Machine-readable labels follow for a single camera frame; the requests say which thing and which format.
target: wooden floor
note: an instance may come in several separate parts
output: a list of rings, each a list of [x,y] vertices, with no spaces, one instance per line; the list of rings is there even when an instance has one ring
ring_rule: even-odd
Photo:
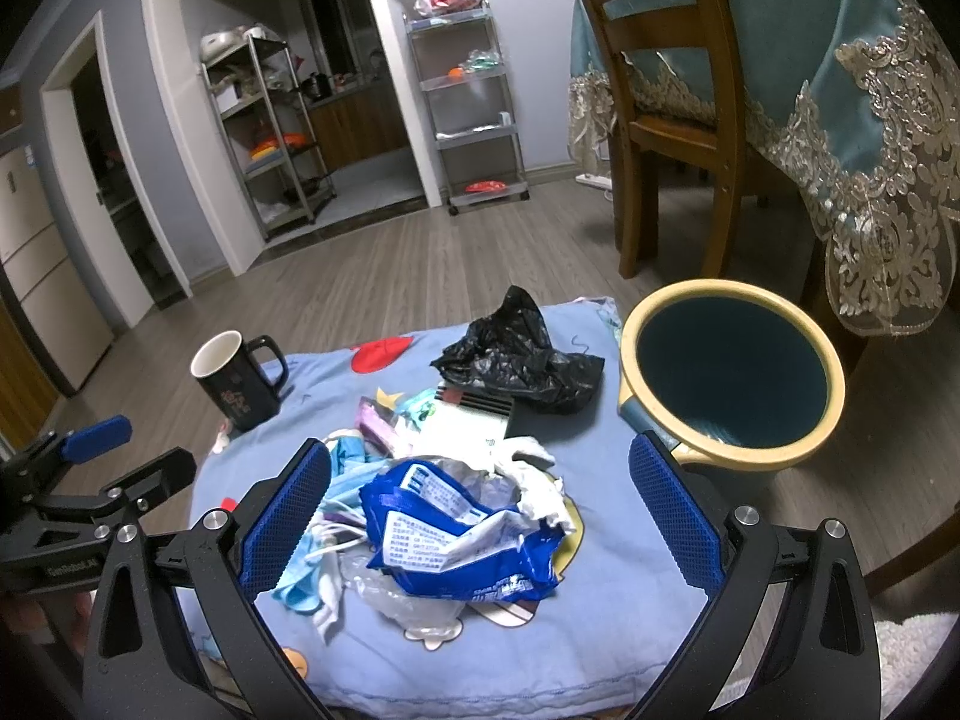
[[[61,491],[94,493],[174,445],[205,456],[221,418],[188,366],[200,344],[224,329],[267,333],[285,352],[323,352],[467,322],[496,309],[512,283],[541,305],[611,295],[625,316],[651,290],[697,274],[712,190],[685,180],[664,175],[661,256],[629,282],[617,275],[611,204],[600,191],[565,181],[534,187],[527,202],[456,218],[421,211],[320,242],[151,314],[117,341],[61,420],[74,427],[123,413],[133,441],[73,469]],[[797,299],[812,244],[795,199],[774,198],[765,209],[747,200],[730,276]],[[873,341],[848,384],[834,437],[776,477],[756,502],[760,512],[810,528],[840,517],[864,571],[885,562],[960,500],[959,392],[957,314],[944,312],[922,336]],[[188,495],[147,514],[145,526],[184,527]],[[902,618],[957,610],[958,579],[960,556],[947,557],[880,596],[875,612]],[[758,628],[768,624],[765,613]]]

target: black mug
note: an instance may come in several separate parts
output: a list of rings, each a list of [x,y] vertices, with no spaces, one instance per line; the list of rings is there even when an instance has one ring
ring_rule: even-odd
[[[280,360],[282,372],[270,382],[253,359],[253,351],[266,346]],[[240,431],[256,428],[280,412],[280,389],[290,370],[277,342],[270,336],[244,343],[236,330],[210,338],[193,356],[190,374]]]

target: metal bolt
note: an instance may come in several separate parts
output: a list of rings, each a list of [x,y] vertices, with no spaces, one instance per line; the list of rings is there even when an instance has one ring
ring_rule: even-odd
[[[738,506],[733,511],[733,516],[741,525],[755,525],[760,522],[760,512],[752,506]]]
[[[136,525],[124,525],[117,531],[117,541],[126,544],[136,538]]]
[[[834,538],[843,538],[847,534],[847,528],[839,519],[829,519],[824,523],[824,531]]]
[[[208,531],[219,531],[227,524],[227,513],[223,509],[213,509],[203,516],[203,526]]]

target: blue plastic packaging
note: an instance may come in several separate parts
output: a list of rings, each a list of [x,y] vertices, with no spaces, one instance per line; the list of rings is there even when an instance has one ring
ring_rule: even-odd
[[[557,586],[551,557],[563,530],[516,507],[489,509],[435,464],[409,460],[360,488],[368,563],[410,595],[538,601]]]

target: blue gripper pad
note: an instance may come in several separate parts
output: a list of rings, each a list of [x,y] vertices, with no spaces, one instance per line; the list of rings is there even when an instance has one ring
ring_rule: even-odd
[[[112,416],[68,437],[61,448],[61,458],[78,466],[123,446],[132,435],[133,426],[126,416]]]
[[[644,435],[630,446],[630,478],[683,579],[714,597],[723,586],[720,538],[661,453]]]
[[[329,485],[330,453],[317,442],[244,539],[237,581],[248,601],[253,603],[258,593],[277,586]]]

